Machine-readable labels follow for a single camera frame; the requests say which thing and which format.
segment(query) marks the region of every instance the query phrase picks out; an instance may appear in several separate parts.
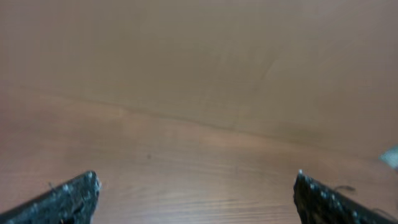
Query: blurry object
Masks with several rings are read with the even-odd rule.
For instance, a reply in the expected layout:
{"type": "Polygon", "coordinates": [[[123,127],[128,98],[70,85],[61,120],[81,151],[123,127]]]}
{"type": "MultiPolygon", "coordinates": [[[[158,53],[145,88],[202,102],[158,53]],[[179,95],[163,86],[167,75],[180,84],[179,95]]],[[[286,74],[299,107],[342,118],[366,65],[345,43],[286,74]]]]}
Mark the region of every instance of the blurry object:
{"type": "Polygon", "coordinates": [[[339,192],[340,190],[347,190],[349,192],[355,192],[356,191],[356,189],[354,187],[348,186],[348,185],[340,185],[340,186],[335,187],[333,190],[337,191],[337,192],[339,192]]]}
{"type": "Polygon", "coordinates": [[[89,224],[101,183],[88,171],[0,215],[3,224],[89,224]]]}
{"type": "Polygon", "coordinates": [[[396,224],[302,172],[294,185],[294,204],[303,224],[396,224]]]}
{"type": "Polygon", "coordinates": [[[385,152],[380,156],[380,159],[398,172],[398,146],[394,146],[385,152]]]}

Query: light brown wood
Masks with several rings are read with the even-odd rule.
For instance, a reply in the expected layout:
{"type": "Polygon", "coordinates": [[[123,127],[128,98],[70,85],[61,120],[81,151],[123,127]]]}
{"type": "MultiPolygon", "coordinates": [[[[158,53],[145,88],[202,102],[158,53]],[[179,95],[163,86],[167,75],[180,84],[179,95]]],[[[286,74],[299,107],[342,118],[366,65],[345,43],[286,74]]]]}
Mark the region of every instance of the light brown wood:
{"type": "Polygon", "coordinates": [[[84,170],[103,190],[95,223],[299,223],[299,169],[398,215],[398,178],[349,152],[212,128],[2,85],[0,210],[84,170]]]}
{"type": "Polygon", "coordinates": [[[0,211],[87,169],[95,223],[298,223],[298,169],[398,217],[395,0],[0,1],[0,211]]]}

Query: wooden surface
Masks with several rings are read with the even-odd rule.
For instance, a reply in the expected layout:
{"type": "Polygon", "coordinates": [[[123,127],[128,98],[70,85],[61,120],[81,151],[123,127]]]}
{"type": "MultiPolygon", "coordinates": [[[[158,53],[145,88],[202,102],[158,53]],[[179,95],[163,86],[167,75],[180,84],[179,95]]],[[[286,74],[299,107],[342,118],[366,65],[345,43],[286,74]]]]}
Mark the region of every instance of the wooden surface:
{"type": "Polygon", "coordinates": [[[93,169],[95,223],[299,223],[292,187],[303,169],[398,216],[398,178],[377,157],[1,87],[0,211],[93,169]]]}
{"type": "Polygon", "coordinates": [[[0,210],[87,169],[95,223],[298,223],[298,169],[398,217],[396,0],[0,0],[0,210]]]}

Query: black object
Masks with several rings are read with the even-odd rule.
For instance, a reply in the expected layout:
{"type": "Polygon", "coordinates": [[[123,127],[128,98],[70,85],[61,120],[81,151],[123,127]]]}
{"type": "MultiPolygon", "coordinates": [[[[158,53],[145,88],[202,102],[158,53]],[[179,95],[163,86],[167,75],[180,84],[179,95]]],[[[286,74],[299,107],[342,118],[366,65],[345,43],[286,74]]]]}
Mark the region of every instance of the black object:
{"type": "Polygon", "coordinates": [[[89,224],[101,184],[93,171],[0,214],[0,224],[89,224]]]}
{"type": "Polygon", "coordinates": [[[294,204],[302,224],[396,224],[301,172],[294,185],[294,204]]]}

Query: black plastic piece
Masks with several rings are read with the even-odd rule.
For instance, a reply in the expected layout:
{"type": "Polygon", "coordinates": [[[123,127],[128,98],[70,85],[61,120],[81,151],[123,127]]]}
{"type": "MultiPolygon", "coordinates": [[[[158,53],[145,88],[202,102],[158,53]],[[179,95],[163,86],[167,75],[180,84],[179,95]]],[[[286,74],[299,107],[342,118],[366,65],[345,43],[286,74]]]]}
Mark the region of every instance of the black plastic piece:
{"type": "Polygon", "coordinates": [[[0,215],[3,224],[89,224],[101,184],[93,171],[0,215]]]}
{"type": "Polygon", "coordinates": [[[294,204],[302,224],[396,224],[299,173],[294,204]]]}

